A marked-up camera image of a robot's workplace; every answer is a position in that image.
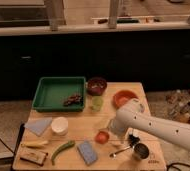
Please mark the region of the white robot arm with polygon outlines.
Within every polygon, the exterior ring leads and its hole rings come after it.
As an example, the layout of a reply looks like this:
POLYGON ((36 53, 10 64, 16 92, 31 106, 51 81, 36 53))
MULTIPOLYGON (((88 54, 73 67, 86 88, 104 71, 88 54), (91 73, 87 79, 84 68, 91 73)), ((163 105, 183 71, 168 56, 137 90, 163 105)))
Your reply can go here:
POLYGON ((109 131, 119 138, 129 128, 147 132, 190 151, 190 124, 146 115, 144 106, 136 98, 121 106, 108 124, 109 131))

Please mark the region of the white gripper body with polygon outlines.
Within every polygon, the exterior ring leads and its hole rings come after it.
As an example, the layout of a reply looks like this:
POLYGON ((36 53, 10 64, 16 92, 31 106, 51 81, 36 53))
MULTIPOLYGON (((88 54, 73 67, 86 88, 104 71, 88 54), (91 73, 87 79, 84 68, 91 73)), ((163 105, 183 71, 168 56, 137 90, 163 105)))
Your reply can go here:
POLYGON ((127 132, 127 127, 117 118, 111 119, 108 123, 107 128, 117 137, 124 137, 127 132))

